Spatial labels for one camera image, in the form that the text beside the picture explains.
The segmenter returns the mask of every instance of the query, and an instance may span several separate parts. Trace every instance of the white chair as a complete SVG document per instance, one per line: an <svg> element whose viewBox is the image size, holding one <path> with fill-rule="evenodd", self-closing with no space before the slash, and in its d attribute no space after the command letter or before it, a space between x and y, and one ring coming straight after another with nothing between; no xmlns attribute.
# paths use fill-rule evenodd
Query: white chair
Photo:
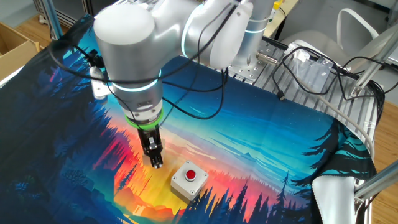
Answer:
<svg viewBox="0 0 398 224"><path fill-rule="evenodd" d="M325 34L312 30L291 35L284 39L282 43L289 45L290 43L295 42L297 45L310 47L313 50L329 56L337 64L344 65L352 57L347 55L343 50L343 45L341 43L341 15L343 12L347 12L357 19L363 26L365 26L365 28L367 28L373 38L370 43L358 52L358 56L373 58L381 51L382 47L390 39L391 35L398 30L398 25L395 25L379 35L373 27L358 15L358 13L354 12L352 9L342 9L337 18L337 43ZM365 62L365 60L355 60L349 67L351 67L352 72L355 72Z"/></svg>

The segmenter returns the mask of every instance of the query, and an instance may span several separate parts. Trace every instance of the pine tree silhouette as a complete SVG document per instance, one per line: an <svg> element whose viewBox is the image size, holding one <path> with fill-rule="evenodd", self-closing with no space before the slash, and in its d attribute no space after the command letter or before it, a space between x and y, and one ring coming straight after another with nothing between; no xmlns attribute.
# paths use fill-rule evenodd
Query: pine tree silhouette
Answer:
<svg viewBox="0 0 398 224"><path fill-rule="evenodd" d="M340 133L343 136L346 136L344 126L338 120L334 119L328 131L323 136L316 139L316 141L324 141L318 146L310 147L312 151L303 153L305 156L314 156L325 151L325 153L322 154L321 159L310 166L311 169L315 169L316 171L312 175L301 180L292 180L292 183L295 186L306 187L312 183L312 180L317 175L318 169L321 168L330 156L337 151L338 147L336 146L336 142L339 142Z"/></svg>
<svg viewBox="0 0 398 224"><path fill-rule="evenodd" d="M207 224L212 224L215 217L218 216L217 215L219 213L218 210L220 209L220 206L218 205L219 202L220 202L220 200L217 200L217 202L213 208L213 212L210 214L209 220L207 221Z"/></svg>
<svg viewBox="0 0 398 224"><path fill-rule="evenodd" d="M177 224L178 213L180 213L181 208L178 209L177 213L175 214L171 224Z"/></svg>
<svg viewBox="0 0 398 224"><path fill-rule="evenodd" d="M282 180L282 183L284 183L284 186L282 187L282 190L280 191L280 194L277 196L277 203L275 205L275 214L274 214L274 219L273 221L275 223L281 223L283 219L283 212L284 212L284 203L285 203L285 187L286 184L289 181L289 172L287 172L286 177Z"/></svg>
<svg viewBox="0 0 398 224"><path fill-rule="evenodd" d="M211 199L209 206L207 206L205 217L210 218L211 209L213 208L214 201L216 200L216 194L214 194L213 199Z"/></svg>
<svg viewBox="0 0 398 224"><path fill-rule="evenodd" d="M239 214L238 220L243 220L242 223L247 223L247 221L244 220L244 214L245 214L245 212L246 212L246 205L247 205L247 204L248 204L248 201L247 201L247 200L244 201L244 205L243 205L243 207L242 207L242 209L241 209L241 213Z"/></svg>
<svg viewBox="0 0 398 224"><path fill-rule="evenodd" d="M268 217L268 201L269 201L269 197L267 197L267 199L264 201L264 203L261 206L260 209L260 220L261 223L265 223L267 221L267 217Z"/></svg>
<svg viewBox="0 0 398 224"><path fill-rule="evenodd" d="M195 210L197 209L199 200L200 198L198 195L188 204L187 208L185 209L184 213L181 216L180 223L189 224L195 222L196 219Z"/></svg>
<svg viewBox="0 0 398 224"><path fill-rule="evenodd" d="M228 220L229 224L241 223L243 221L243 220L238 220L238 216L241 213L243 199L244 199L247 189L248 189L248 182L246 181L246 183L242 187L241 193L236 198L236 202L231 209L231 213L230 213L229 220Z"/></svg>
<svg viewBox="0 0 398 224"><path fill-rule="evenodd" d="M211 191L213 191L213 188L211 188L209 192L207 192L207 189L206 189L205 193L200 198L200 201L197 206L197 210L195 212L195 214L197 216L196 222L198 222L198 223L206 223L208 221L208 219L204 216L204 214L206 213L206 206L209 202Z"/></svg>
<svg viewBox="0 0 398 224"><path fill-rule="evenodd" d="M262 194L260 194L259 198L257 199L256 205L254 206L254 210L250 216L248 224L257 224L260 222L261 214L261 201L262 201Z"/></svg>
<svg viewBox="0 0 398 224"><path fill-rule="evenodd" d="M116 191L116 193L119 193L119 191L122 190L122 189L127 185L127 183L130 181L130 178L131 178L133 172L135 171L136 167L137 167L137 164L134 165L134 167L133 167L133 168L130 170L130 172L123 178L123 180L120 181L120 184L119 184L119 187L118 187L118 190Z"/></svg>
<svg viewBox="0 0 398 224"><path fill-rule="evenodd" d="M219 224L224 224L228 221L229 213L231 211L229 204L231 203L233 198L234 198L234 195L232 194L230 197L227 198L224 206L221 208L220 216L217 219Z"/></svg>
<svg viewBox="0 0 398 224"><path fill-rule="evenodd" d="M221 197L220 201L218 201L218 203L216 203L216 205L213 209L213 212L210 215L208 224L218 223L218 219L221 216L221 211L224 207L225 200L228 197L228 192L229 192L229 189L226 190L225 194Z"/></svg>

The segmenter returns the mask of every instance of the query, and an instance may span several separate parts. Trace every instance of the black cable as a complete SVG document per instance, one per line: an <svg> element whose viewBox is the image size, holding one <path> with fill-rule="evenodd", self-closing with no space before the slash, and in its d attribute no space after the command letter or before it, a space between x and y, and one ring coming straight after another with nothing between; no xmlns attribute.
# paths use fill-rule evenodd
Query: black cable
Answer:
<svg viewBox="0 0 398 224"><path fill-rule="evenodd" d="M364 72L364 71L361 71L361 72L358 72L358 73L353 74L353 73L348 72L348 71L345 69L345 67L346 67L350 62L352 62L353 60L355 60L355 59L357 59L357 58L369 59L369 61L371 61L371 62L376 62L376 63L379 63L379 64L382 64L381 62L377 62L377 61L375 61L375 60L373 60L373 59L371 59L371 58L366 58L366 57L355 57L355 58L352 58L349 62L347 62L343 67L338 67L337 64L336 64L332 59L326 57L325 55L322 55L321 53L318 53L318 52L316 52L316 51L314 51L314 50L312 50L312 49L309 49L309 48L307 48L307 47L298 47L298 48L296 48L295 50L293 50L291 53L289 53L288 55L286 55L286 56L282 59L282 62L281 62L278 66L276 66L276 68L275 68L274 71L272 72L273 81L274 81L274 83L275 83L276 86L277 86L277 83L276 83L276 81L275 81L274 76L275 76L276 70L283 64L283 66L285 66L285 67L287 68L288 72L293 76L293 78L295 79L295 81L298 83L298 85L301 87L301 89L302 89L303 91L305 91L305 92L307 92L307 93L310 93L310 94L316 94L316 95L324 95L324 94L327 94L327 93L328 93L328 90L327 90L326 92L324 92L324 93L313 93L313 92L308 91L307 89L305 89L305 88L299 83L299 81L297 80L297 77L295 77L295 75L293 74L293 72L291 71L291 69L290 69L289 67L287 67L286 64L284 63L284 61L285 61L287 58L289 58L296 50L300 50L300 49L304 49L304 50L306 50L307 52L310 52L311 54L314 54L314 55L316 55L316 56L318 56L318 57L325 57L326 59L328 59L329 61L331 61L331 62L333 63L333 67L336 68L336 73L335 73L335 72L332 72L332 73L335 74L336 77L335 77L335 78L332 80L332 82L330 83L330 86L328 87L328 90L329 90L330 87L334 84L334 81L336 80L336 78L338 78L338 81L339 81L339 84L340 84L340 88L341 88L341 92L342 92L343 98L344 98L345 100L353 100L353 99L356 99L356 98L365 98L365 97L375 97L376 103L377 103L377 122L376 122L376 124L379 123L380 118L381 118L381 115L382 115L382 111L383 111L383 109L384 109L384 101L385 101L385 94L386 94L386 92L384 92L384 90L381 88L381 86L380 86L378 83L376 83L376 82L374 82L374 81L371 80L371 81L367 84L367 87L374 93L373 95L364 95L364 96L356 96L356 97L347 98L347 97L345 96L345 91L344 91L344 88L343 88L343 85L342 85L342 81L341 81L341 77L340 77L340 76L347 76L347 77L353 78L353 79L355 79L355 80L357 80L357 79L359 78L358 75L359 75L360 73ZM391 90L393 90L396 86L398 86L398 83L397 83L394 87L392 87L390 90L388 90L388 92L390 92ZM279 90L278 96L279 96L279 97L281 97L281 96L284 97L283 92Z"/></svg>
<svg viewBox="0 0 398 224"><path fill-rule="evenodd" d="M175 83L170 83L168 81L163 81L162 83L166 84L166 85L170 85L170 86L175 86L175 87L181 88L183 90L190 90L190 91L198 92L198 93L208 93L208 92L212 92L212 91L217 91L217 90L219 90L220 88L223 87L223 84L221 84L218 87L212 88L210 90L198 90L198 89L194 89L194 88L190 88L190 87L181 86L181 85L178 85L178 84L175 84Z"/></svg>
<svg viewBox="0 0 398 224"><path fill-rule="evenodd" d="M106 83L117 83L117 84L140 84L140 83L147 83L147 82L151 82L154 80L162 80L164 78L167 78L171 75L176 74L177 72L183 70L185 67L187 67L191 62L193 62L193 60L195 60L201 53L203 53L207 47L216 39L217 35L220 33L221 29L225 26L225 24L227 23L228 19L232 16L232 14L234 13L234 11L236 10L238 6L237 5L233 5L233 7L231 8L231 10L229 11L229 13L227 14L227 16L224 18L224 20L222 21L222 23L220 24L220 26L217 28L216 32L211 36L211 38L209 39L209 41L200 49L200 51L198 51L194 56L192 56L191 58L189 58L189 60L187 62L185 62L183 65L181 65L179 68L177 68L176 70L162 75L161 77L155 77L155 78L145 78L142 80L106 80L103 78L96 78L96 77L91 77L89 75L86 75L85 73L80 73L78 71L72 70L66 66L64 66L60 61L58 61L58 59L54 56L53 53L53 45L55 45L56 43L62 43L62 42L58 42L58 41L54 41L50 44L50 46L47 48L49 51L49 54L51 56L51 58L54 60L54 62L62 69L65 70L67 72L70 72L73 75L76 75L80 78L88 78L90 80L97 80L97 81L101 81L101 82L106 82Z"/></svg>
<svg viewBox="0 0 398 224"><path fill-rule="evenodd" d="M225 10L227 10L228 7L230 7L230 5L231 5L231 3L227 4L227 5L224 7L224 9L221 11L221 13L219 13L214 19L212 19L209 23L207 23L206 26L201 30L200 35L199 35L199 39L198 39L197 52L199 52L199 50L200 50L200 41L201 41L201 37L202 37L203 33L205 32L205 30L206 30L212 23L214 23L214 21L216 21L216 20L219 18L219 16L220 16L222 13L224 13ZM196 80L197 80L197 78L198 78L199 68L200 68L200 55L198 56L197 69L196 69L196 72L195 72L195 76L193 77L192 83L191 83L191 85L190 85L189 88L186 88L186 92L184 93L184 95L182 95L182 96L180 97L180 99L178 99L178 100L174 103L175 105L178 105L178 104L189 94L189 92L192 90L192 87L194 86L194 84L195 84L195 82L196 82ZM163 119L163 121L161 122L161 124L160 124L159 126L162 126L162 125L166 122L167 118L170 116L170 114L171 114L171 112L173 111L173 109L174 109L174 106L171 107L170 111L167 113L166 117Z"/></svg>
<svg viewBox="0 0 398 224"><path fill-rule="evenodd" d="M321 54L321 53L319 53L319 52L316 52L316 51L314 51L313 49L310 49L310 48L308 48L308 47L302 47L302 46L301 46L301 47L297 47L296 49L294 49L293 51L291 51L291 53L287 54L287 55L282 59L281 63L278 64L276 70L277 70L281 65L284 65L286 68L288 68L288 66L286 66L286 64L284 63L285 60L286 60L287 58L289 58L295 51L300 50L300 49L304 49L304 50L306 50L306 51L308 51L308 52L310 52L310 53L312 53L312 54L315 54L315 55L317 55L317 56L319 56L319 57L326 58L327 60L331 61L331 62L333 63L333 65L334 65L336 68L338 68L338 69L336 69L336 74L337 74L337 78L338 78L338 80L339 80L339 84L340 84L341 92L342 92L342 94L343 94L343 98L344 98L346 101L353 100L353 99L357 99L357 98L375 97L375 96L376 96L376 95L364 95L364 96L354 96L354 97L351 97L351 98L347 98L346 95L345 95L345 91L344 91L344 88L343 88L343 82L341 81L341 74L340 74L340 70L344 70L345 67L346 67L350 62L352 62L353 60L358 59L358 58L363 58L363 59L367 59L367 60L372 61L372 62L376 62L376 63L379 63L379 64L383 64L383 63L377 62L377 61L375 61L375 60L373 60L373 59L371 59L371 58L366 58L366 57L358 56L358 57L352 58L352 59L349 60L343 67L339 68L339 67L337 66L336 62L334 62L332 59L330 59L330 58L327 57L326 55L323 55L323 54ZM328 93L328 90L330 89L330 87L332 86L332 84L333 84L333 82L334 82L334 81L332 81L332 83L330 84L330 86L328 87L328 89L327 89L326 92L324 92L324 93L314 93L314 92L311 92L311 91L306 90L306 89L300 84L300 82L297 80L297 77L293 74L293 72L292 72L289 68L288 68L288 71L289 71L289 73L294 77L295 81L298 83L298 85L300 86L300 88L303 89L303 91L305 91L305 92L307 92L307 93L309 93L309 94L314 94L314 95L325 95L325 94ZM279 86L278 86L278 84L277 84L277 82L276 82L276 80L275 80L275 74L276 74L276 72L273 72L273 74L272 74L272 80L274 81L274 83L275 83L277 89L280 90L280 88L279 88Z"/></svg>
<svg viewBox="0 0 398 224"><path fill-rule="evenodd" d="M221 70L221 73L222 73L222 75L223 75L223 76L222 76L222 82L224 83L224 70ZM225 76L225 77L228 78L228 73L229 73L228 67L225 69L225 73L226 73L226 76ZM191 113L185 111L184 109L182 109L181 107L177 106L176 104L174 104L173 102L171 102L170 100L168 100L168 99L166 99L166 98L164 98L164 97L163 97L163 100L166 101L166 102L168 102L168 103L169 103L170 105L172 105L173 107L175 107L175 109L177 109L177 110L179 110L179 111L185 113L186 115L188 115L188 116L190 116L190 117L192 117L192 118L201 119L201 120L208 120L208 119L211 119L211 118L214 118L215 116L217 116L218 113L221 111L221 109L222 109L222 107L223 107L223 105L224 105L224 95L225 95L225 84L223 84L223 87L222 87L222 94L221 94L220 106L218 107L217 111L216 111L214 114L212 114L212 115L210 115L210 116L208 116L208 117L196 116L196 115L194 115L194 114L191 114Z"/></svg>
<svg viewBox="0 0 398 224"><path fill-rule="evenodd" d="M363 208L364 211L366 211L366 210L369 208L370 204L371 204L371 203L373 202L373 200L379 195L379 193L373 195L373 197L368 201L368 204Z"/></svg>
<svg viewBox="0 0 398 224"><path fill-rule="evenodd" d="M126 106L126 108L130 111L131 117L133 118L133 120L130 119L130 121L133 122L135 125L137 125L138 129L142 130L142 128L141 128L141 127L139 126L139 124L136 122L136 117L134 116L134 113L132 112L132 110L130 109L130 107L127 105L127 103L124 102L124 100L120 99L120 97L116 96L116 94L114 94L114 93L112 92L111 87L109 87L109 85L106 85L106 86L108 87L108 89L109 89L109 91L111 92L111 94L112 94L116 99L118 99L120 102L122 102L122 103Z"/></svg>
<svg viewBox="0 0 398 224"><path fill-rule="evenodd" d="M284 13L284 16L285 16L285 19L286 19L286 12L281 7L279 9Z"/></svg>
<svg viewBox="0 0 398 224"><path fill-rule="evenodd" d="M200 35L199 35L199 39L198 39L198 45L197 45L197 51L198 51L198 52L199 52L199 49L200 49L200 40L201 40L201 37L202 37L204 31L205 31L212 23L214 23L214 21L216 21L216 20L219 18L219 16L222 15L222 13L224 13L225 10L227 10L228 7L230 7L230 5L231 5L231 3L227 4L227 5L224 7L224 9L221 11L221 13L219 13L212 21L210 21L209 23L207 23L206 26L201 30ZM164 83L164 84L166 84L166 85L175 86L175 87L181 88L181 89L183 89L183 90L194 91L194 92L200 92L200 93L206 93L206 92L216 91L216 90L219 90L220 88L223 87L223 84L221 84L219 87L216 87L216 88L214 88L214 89L210 89L210 90L197 90L197 89L193 89L193 88L192 88L193 84L191 84L190 87L184 87L184 86L181 86L181 85L178 85L178 84L174 84L174 83L171 83L171 82L168 82L168 81L163 81L162 83Z"/></svg>

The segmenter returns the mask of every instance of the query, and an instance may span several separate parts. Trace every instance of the wire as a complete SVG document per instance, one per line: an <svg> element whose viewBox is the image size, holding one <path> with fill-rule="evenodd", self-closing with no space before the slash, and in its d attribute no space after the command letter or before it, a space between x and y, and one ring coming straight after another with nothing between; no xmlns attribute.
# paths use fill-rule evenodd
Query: wire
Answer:
<svg viewBox="0 0 398 224"><path fill-rule="evenodd" d="M120 102L122 102L126 108L130 111L131 113L131 117L133 118L133 120L130 119L130 121L132 121L135 125L137 125L138 129L140 129L142 131L142 128L139 126L139 124L136 122L136 117L134 116L134 113L132 112L132 110L130 109L129 105L127 105L126 102L124 102L124 100L120 99L120 97L116 96L116 94L113 93L113 91L111 90L111 87L109 87L109 85L106 85L109 89L109 91L111 92L111 94L118 99Z"/></svg>
<svg viewBox="0 0 398 224"><path fill-rule="evenodd" d="M220 33L221 29L225 26L225 24L227 23L227 21L229 20L229 18L232 16L232 14L234 13L234 11L236 10L238 6L237 5L233 5L231 10L229 11L229 13L227 14L227 16L224 18L224 20L222 21L222 23L220 24L220 26L217 28L216 32L210 37L209 41L191 58L189 58L189 60L187 62L185 62L183 65L181 65L179 68L175 69L174 71L162 75L161 77L154 77L154 78L145 78L145 79L141 79L141 80L109 80L109 79L103 79L103 78L96 78L96 77L91 77L89 75L86 75L85 73L80 73L78 71L72 70L66 66L64 66L64 64L62 64L55 56L54 56L54 52L53 52L53 47L55 44L57 43L65 43L68 42L67 40L63 40L61 42L59 41L54 41L50 44L50 47L47 48L49 51L49 54L51 56L51 58L53 59L53 61L62 69L65 70L67 72L70 72L73 75L76 75L80 78L88 78L90 80L97 80L97 81L101 81L101 82L106 82L106 83L117 83L117 84L140 84L140 83L147 83L147 82L151 82L154 80L162 80L164 78L167 78L171 75L176 74L177 72L183 70L185 67L187 67L191 62L193 62L193 60L195 60L197 57L199 57L199 55L201 53L203 53L207 47L216 39L217 35ZM72 45L71 43L68 42L68 45L71 45L73 47L77 47L75 45Z"/></svg>
<svg viewBox="0 0 398 224"><path fill-rule="evenodd" d="M284 16L285 16L285 19L286 19L286 12L281 7L279 9L284 13Z"/></svg>
<svg viewBox="0 0 398 224"><path fill-rule="evenodd" d="M284 68L290 73L291 70L288 68L288 66L286 66L285 63L283 63ZM314 91L311 87L309 87L306 83L304 83L303 81L301 81L300 79L297 79L298 82L300 82L301 85L303 85L306 89L308 89L309 91ZM322 97L321 95L317 95L317 98L322 101L325 105L327 105L327 107L329 107L330 109L332 109L333 111L335 111L338 115L340 115L342 118L344 118L346 121L348 121L349 123L351 123L356 129L359 130L359 132L365 137L366 142L368 144L368 150L369 150L369 154L371 156L372 159L374 159L374 146L372 143L372 139L369 137L369 135L366 133L366 131L359 125L357 124L355 121L353 121L349 116L345 115L343 112L341 112L339 109L335 108L329 101L327 101L324 97Z"/></svg>
<svg viewBox="0 0 398 224"><path fill-rule="evenodd" d="M313 50L313 49L310 49L310 48L308 48L308 47L298 47L298 48L294 49L293 51L291 51L291 53L289 53L288 55L286 55L286 56L282 59L282 62L281 62L280 64L278 64L278 66L276 66L276 68L274 69L274 71L272 71L272 74L271 74L272 80L274 81L275 86L276 86L277 89L279 90L279 92L278 92L279 98L281 98L281 97L284 98L284 94L283 94L282 91L280 91L280 88L279 88L279 86L278 86L278 84L277 84L277 82L276 82L276 80L275 80L275 77L274 77L274 76L275 76L275 74L276 74L276 70L284 63L284 61L285 61L287 58L289 58L295 51L300 50L300 49L304 49L304 50L306 50L307 52L310 52L311 54L316 55L318 58L319 58L319 57L324 57L324 58L328 59L329 61L331 61L331 62L333 63L333 67L336 69L336 73L334 73L334 72L332 72L332 73L334 73L334 74L336 75L336 77L338 78L338 81L339 81L339 84L340 84L340 89L341 89L343 98L344 98L346 101L348 101L348 100L353 100L353 99L357 99L357 98L375 97L376 102L377 102L377 122L376 122L376 124L379 123L379 121L380 121L380 119L381 119L381 114L382 114L382 111L383 111L383 108L384 108L384 101L385 101L385 94L386 94L386 93L384 92L384 90L380 87L380 85L379 85L378 83L376 83L376 82L374 82L374 81L371 80L371 81L367 84L367 87L369 87L369 89L374 93L373 95L355 96L355 97L347 98L347 97L346 97L346 94L345 94L345 91L344 91L344 88L343 88L343 84L342 84L342 81L341 81L341 77L340 77L340 76L349 76L349 77L351 77L351 78L358 79L358 76L356 75L356 74L358 74L358 73L352 74L352 73L348 72L348 71L345 69L345 67L346 67L350 62L352 62L353 60L356 60L356 59L358 59L358 58L363 58L363 59L366 59L366 60L370 60L370 61L372 61L372 62L376 62L376 63L382 64L381 62L377 62L377 61L375 61L375 60L373 60L373 59L371 59L371 58L366 58L366 57L361 57L361 56L355 57L355 58L352 58L350 61L348 61L343 67L338 67L337 64L336 64L332 59L328 58L327 56L325 56L325 55L323 55L323 54L321 54L321 53L319 53L319 52L317 52L317 51L315 51L315 50ZM297 78L295 77L295 75L294 75L292 72L289 72L289 73L295 78L295 81L297 82ZM325 94L328 93L328 90L330 89L330 87L334 84L335 78L332 80L332 82L330 83L330 86L328 87L328 89L327 89L326 92L324 92L324 93L314 93L314 92L308 91L308 90L306 90L305 88L303 88L303 86L301 86L299 82L297 82L297 83L298 83L298 85L301 87L301 89L303 89L303 91L305 91L305 92L307 92L307 93L314 94L314 95L325 95Z"/></svg>
<svg viewBox="0 0 398 224"><path fill-rule="evenodd" d="M228 7L230 7L230 5L231 5L231 3L227 4L227 5L224 7L224 9L223 9L214 19L212 19L209 23L207 23L207 24L205 25L205 27L201 30L200 35L199 35L199 38L198 38L198 45L197 45L197 51L198 51L198 52L199 52L199 50L200 50L200 41L201 41L201 37L202 37L203 33L205 32L205 30L206 30L212 23L214 23L214 21L216 21L216 20L219 18L219 16L220 16L222 13L224 13L225 10L227 10ZM196 70L196 72L195 72L195 76L193 77L192 83L191 83L191 85L190 85L189 88L184 88L184 89L186 89L186 92L184 93L184 95L182 95L182 96L180 97L180 99L178 99L178 100L174 103L175 105L178 105L178 104L189 94L189 92L192 91L192 87L194 86L194 84L195 84L195 82L196 82L196 80L197 80L197 78L198 78L199 68L200 68L200 55L198 56L197 70ZM167 118L170 116L170 114L171 114L171 112L173 111L173 109L174 109L174 106L172 106L172 108L171 108L170 111L167 113L166 117L164 118L164 120L161 122L161 124L160 124L159 126L162 126L162 125L166 122Z"/></svg>
<svg viewBox="0 0 398 224"><path fill-rule="evenodd" d="M369 208L370 204L371 204L371 203L373 202L373 200L379 195L379 193L373 195L373 197L368 201L368 204L363 208L364 211L366 211L366 210Z"/></svg>
<svg viewBox="0 0 398 224"><path fill-rule="evenodd" d="M225 72L226 72L226 76L225 76L225 77L228 78L228 72L229 72L229 71L228 71L228 67L225 69ZM223 75L223 76L222 76L222 82L224 83L224 70L223 70L223 69L221 70L221 74ZM184 109L182 109L181 107L177 106L176 104L172 103L170 100L168 100L168 99L166 99L166 98L164 98L164 97L163 97L163 100L166 101L166 102L168 102L168 103L169 103L170 105L172 105L173 107L175 107L175 109L177 109L177 110L179 110L179 111L185 113L186 115L188 115L188 116L190 116L190 117L192 117L192 118L200 119L200 120L208 120L208 119L211 119L211 118L214 118L215 116L217 116L218 113L221 111L221 109L222 109L222 107L223 107L223 105L224 105L224 95L225 95L225 84L223 84L223 87L222 87L222 94L221 94L220 106L218 107L217 111L216 111L214 114L212 114L212 115L210 115L210 116L208 116L208 117L196 116L196 115L194 115L194 114L191 114L191 113L185 111Z"/></svg>
<svg viewBox="0 0 398 224"><path fill-rule="evenodd" d="M170 85L170 86L175 86L175 87L181 88L183 90L190 90L190 91L198 92L198 93L208 93L208 92L212 92L212 91L217 91L217 90L219 90L220 88L223 87L223 84L221 84L220 86L218 86L216 88L212 88L210 90L198 90L198 89L194 89L194 88L190 88L190 87L181 86L181 85L178 85L178 84L175 84L175 83L170 83L168 81L163 81L162 83L164 83L166 85Z"/></svg>

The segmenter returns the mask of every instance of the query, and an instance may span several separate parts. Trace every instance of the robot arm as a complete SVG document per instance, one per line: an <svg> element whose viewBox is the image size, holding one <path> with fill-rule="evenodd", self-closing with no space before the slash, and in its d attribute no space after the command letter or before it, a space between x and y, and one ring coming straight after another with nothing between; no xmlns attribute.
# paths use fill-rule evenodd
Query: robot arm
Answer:
<svg viewBox="0 0 398 224"><path fill-rule="evenodd" d="M213 68L231 64L241 46L252 3L236 0L160 0L148 11L142 5L113 5L94 21L94 32L110 80L151 80L112 83L126 120L138 129L144 154L155 168L162 166L158 123L162 118L161 68L176 56L194 56L219 28L234 4L239 4L214 41L200 54ZM97 68L91 76L100 77ZM103 83L92 80L94 95L104 98Z"/></svg>

